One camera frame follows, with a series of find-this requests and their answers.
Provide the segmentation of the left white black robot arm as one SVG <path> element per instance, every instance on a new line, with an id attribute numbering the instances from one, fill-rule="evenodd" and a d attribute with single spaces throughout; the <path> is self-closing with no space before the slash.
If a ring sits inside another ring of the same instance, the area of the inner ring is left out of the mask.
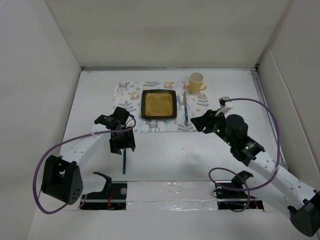
<path id="1" fill-rule="evenodd" d="M 109 141 L 109 149 L 120 155 L 123 150 L 135 150 L 135 117 L 122 107 L 111 115 L 100 115 L 88 133 L 72 138 L 75 144 L 59 156 L 46 154 L 41 191 L 66 205 L 73 205 L 82 196 L 97 194 L 107 198 L 112 192 L 112 179 L 95 171 L 93 177 L 84 178 L 82 171 L 94 153 Z"/>

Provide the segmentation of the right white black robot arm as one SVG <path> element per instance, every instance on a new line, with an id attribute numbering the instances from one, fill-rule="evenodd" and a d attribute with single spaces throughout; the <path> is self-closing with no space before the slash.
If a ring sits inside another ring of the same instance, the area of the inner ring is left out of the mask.
<path id="1" fill-rule="evenodd" d="M 208 110 L 190 120 L 199 132 L 215 133 L 230 145 L 231 154 L 244 165 L 269 180 L 289 203 L 289 219 L 302 234 L 312 237 L 320 229 L 320 193 L 303 183 L 272 160 L 265 149 L 248 136 L 244 119 Z"/>

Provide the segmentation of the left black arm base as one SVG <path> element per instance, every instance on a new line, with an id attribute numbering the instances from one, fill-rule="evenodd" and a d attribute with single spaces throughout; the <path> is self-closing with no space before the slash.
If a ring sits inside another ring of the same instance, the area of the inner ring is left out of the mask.
<path id="1" fill-rule="evenodd" d="M 127 208 L 128 183 L 113 181 L 100 172 L 84 180 L 79 202 L 81 210 L 123 211 Z"/>

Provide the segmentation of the square black yellow plate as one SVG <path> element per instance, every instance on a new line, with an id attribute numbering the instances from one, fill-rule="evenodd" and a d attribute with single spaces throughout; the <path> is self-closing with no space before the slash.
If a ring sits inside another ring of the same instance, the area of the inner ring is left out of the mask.
<path id="1" fill-rule="evenodd" d="M 143 90 L 141 118 L 144 120 L 172 120 L 177 117 L 177 95 L 174 90 Z"/>

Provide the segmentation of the knife with blue handle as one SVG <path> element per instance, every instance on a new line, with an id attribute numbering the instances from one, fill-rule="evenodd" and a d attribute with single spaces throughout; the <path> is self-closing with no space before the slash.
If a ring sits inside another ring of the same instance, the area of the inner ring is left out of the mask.
<path id="1" fill-rule="evenodd" d="M 184 117 L 185 117 L 185 125 L 189 125 L 189 119 L 188 119 L 188 104 L 187 104 L 187 93 L 184 92 L 183 94 L 183 106 L 184 106 Z"/>

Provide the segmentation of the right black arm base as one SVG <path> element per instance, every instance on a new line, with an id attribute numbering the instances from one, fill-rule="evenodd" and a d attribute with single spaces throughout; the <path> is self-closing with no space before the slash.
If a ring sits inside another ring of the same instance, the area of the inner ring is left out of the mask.
<path id="1" fill-rule="evenodd" d="M 238 175 L 244 181 L 253 177 L 251 173 L 245 170 L 239 172 Z M 237 176 L 234 176 L 231 180 L 217 182 L 227 188 L 244 188 L 243 183 Z M 246 210 L 265 210 L 263 202 L 254 196 L 251 196 L 250 202 L 248 202 L 248 195 L 244 191 L 231 191 L 215 184 L 215 189 L 211 192 L 211 195 L 217 199 L 218 210 L 241 212 L 245 207 Z"/>

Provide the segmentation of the animal print cloth placemat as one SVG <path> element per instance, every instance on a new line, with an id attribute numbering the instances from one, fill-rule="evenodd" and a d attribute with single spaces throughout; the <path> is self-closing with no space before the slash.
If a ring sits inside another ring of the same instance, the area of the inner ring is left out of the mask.
<path id="1" fill-rule="evenodd" d="M 144 119 L 142 118 L 143 92 L 148 90 L 174 91 L 177 117 L 174 119 Z M 126 109 L 136 119 L 135 133 L 150 132 L 195 132 L 189 121 L 185 123 L 184 94 L 186 94 L 187 116 L 189 119 L 203 114 L 209 109 L 209 100 L 205 93 L 189 93 L 186 81 L 145 81 L 119 82 L 114 88 L 113 108 Z"/>

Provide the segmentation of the fork with teal handle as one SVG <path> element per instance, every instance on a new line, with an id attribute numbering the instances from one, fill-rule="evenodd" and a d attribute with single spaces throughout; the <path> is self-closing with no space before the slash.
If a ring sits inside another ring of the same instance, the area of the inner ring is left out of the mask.
<path id="1" fill-rule="evenodd" d="M 126 174 L 126 169 L 127 169 L 127 150 L 123 150 L 123 164 L 122 164 L 122 174 Z"/>

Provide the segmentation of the yellow ceramic mug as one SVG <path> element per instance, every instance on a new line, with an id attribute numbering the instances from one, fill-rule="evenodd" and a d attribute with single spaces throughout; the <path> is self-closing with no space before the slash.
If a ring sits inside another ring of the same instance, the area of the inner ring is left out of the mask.
<path id="1" fill-rule="evenodd" d="M 207 89 L 204 76 L 199 72 L 194 72 L 189 76 L 188 90 L 190 93 L 198 93 Z"/>

